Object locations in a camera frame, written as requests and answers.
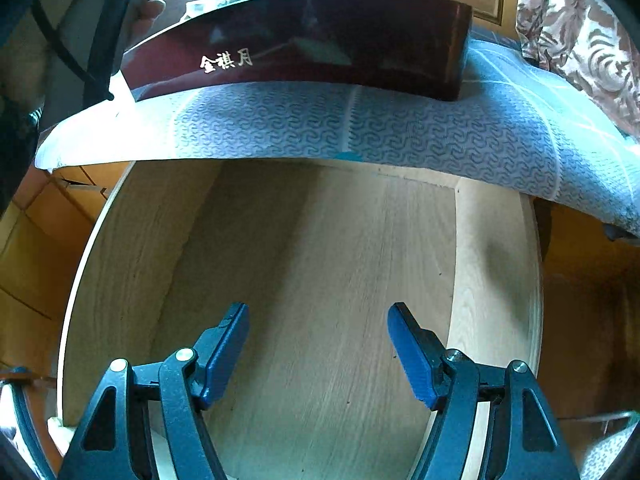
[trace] wood grain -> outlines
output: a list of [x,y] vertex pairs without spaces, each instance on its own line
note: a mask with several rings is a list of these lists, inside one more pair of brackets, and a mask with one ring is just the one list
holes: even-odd
[[87,184],[88,186],[95,184],[84,172],[82,166],[65,166],[64,168],[58,168],[53,171],[53,176],[77,184]]
[[113,358],[146,362],[175,263],[219,168],[214,160],[139,162],[108,200],[65,315],[58,415],[66,426],[78,423]]
[[[111,359],[164,358],[238,300],[252,330],[207,423],[226,472],[242,480],[407,475],[430,413],[386,334],[394,301],[478,362],[537,369],[540,262],[532,208],[517,192],[300,160],[137,163],[121,186],[65,322],[67,426]],[[466,478],[485,430],[481,408]]]
[[[448,348],[477,363],[514,359],[538,371],[542,344],[540,251],[529,198],[463,178],[456,187],[456,278]],[[482,460],[489,404],[478,404],[463,479]]]
[[83,166],[82,170],[91,181],[100,187],[113,189],[120,181],[120,177],[127,170],[129,162],[110,162],[109,164],[91,164]]
[[66,180],[59,180],[58,185],[64,190],[69,200],[74,202],[95,224],[106,203],[100,190],[92,185],[70,186]]
[[208,423],[225,471],[401,478],[429,412],[395,358],[386,311],[405,301],[446,340],[455,243],[452,189],[225,163],[176,267],[152,358],[192,344],[245,301],[250,336]]

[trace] plywood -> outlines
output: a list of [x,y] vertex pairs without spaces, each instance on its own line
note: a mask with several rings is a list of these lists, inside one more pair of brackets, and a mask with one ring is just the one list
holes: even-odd
[[175,270],[152,358],[192,344],[233,301],[249,304],[250,336],[208,424],[226,473],[406,475],[429,412],[395,357],[386,311],[405,301],[446,340],[455,217],[452,189],[416,180],[225,164]]
[[611,288],[547,274],[545,295],[548,319],[538,379],[555,416],[630,408],[611,402],[619,398],[611,372],[622,339]]
[[89,176],[84,172],[82,166],[65,166],[64,168],[58,168],[53,171],[53,176],[77,184],[86,184],[87,186],[92,186],[94,184]]
[[15,191],[13,198],[15,205],[23,211],[26,210],[38,196],[38,193],[47,185],[47,182],[49,182],[49,174],[46,171],[38,170],[31,164],[22,178],[20,186]]
[[[514,359],[538,371],[542,344],[540,252],[529,198],[484,182],[456,186],[456,277],[448,348],[477,363]],[[478,405],[463,479],[478,478],[489,405]]]
[[529,199],[512,190],[347,161],[136,163],[81,264],[59,410],[76,424],[111,359],[164,358],[241,300],[252,331],[207,413],[226,472],[405,478],[430,412],[394,357],[388,306],[405,301],[478,362],[536,370],[539,264]]
[[218,168],[213,160],[140,162],[122,197],[107,202],[66,310],[58,366],[66,426],[78,423],[114,356],[148,358],[175,263]]
[[575,209],[554,203],[551,208],[551,240],[545,270],[569,280],[607,286],[627,271],[640,269],[640,248],[612,242],[602,222]]
[[99,189],[88,186],[70,186],[66,181],[60,181],[69,198],[95,223],[106,203],[105,197]]

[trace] black cable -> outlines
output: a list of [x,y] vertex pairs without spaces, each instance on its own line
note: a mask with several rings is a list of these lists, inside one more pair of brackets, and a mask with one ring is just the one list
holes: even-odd
[[[33,3],[31,4],[31,13],[33,14],[33,19],[36,21],[38,28],[42,32],[42,35],[49,42],[49,45],[52,47],[53,51],[68,67],[68,69],[71,70],[71,72],[73,72],[78,78],[84,81],[85,85],[90,85],[95,88],[96,91],[104,93],[104,90],[100,88],[100,84],[94,79],[94,77],[86,70],[84,70],[76,61],[76,58],[74,58],[73,55],[66,49],[65,45],[62,43],[62,40],[60,40],[58,33],[47,18],[40,0],[33,1]],[[105,99],[109,101],[113,101],[114,99],[113,94],[109,92],[109,90],[106,91]]]

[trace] chinese characters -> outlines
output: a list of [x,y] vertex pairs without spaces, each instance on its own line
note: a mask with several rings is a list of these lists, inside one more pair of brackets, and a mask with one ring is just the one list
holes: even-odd
[[[254,65],[254,62],[251,61],[251,56],[249,54],[248,48],[241,48],[240,50],[238,50],[238,54],[240,55],[238,66]],[[222,70],[226,70],[227,68],[236,68],[236,62],[232,59],[231,54],[229,54],[228,50],[219,53],[216,59],[209,59],[207,56],[202,56],[200,68],[204,69],[205,74],[215,72],[216,67],[221,68]]]

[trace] hand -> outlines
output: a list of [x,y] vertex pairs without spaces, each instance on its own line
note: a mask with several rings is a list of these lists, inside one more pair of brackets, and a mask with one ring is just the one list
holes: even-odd
[[[73,0],[40,0],[51,25],[56,28]],[[140,7],[140,17],[132,24],[131,37],[139,40],[165,8],[164,0],[149,0]],[[7,42],[0,46],[0,93],[31,112],[44,101],[49,49],[47,41],[27,12]]]
[[149,0],[140,6],[139,17],[131,25],[130,45],[136,44],[146,36],[156,18],[162,14],[165,8],[165,0]]

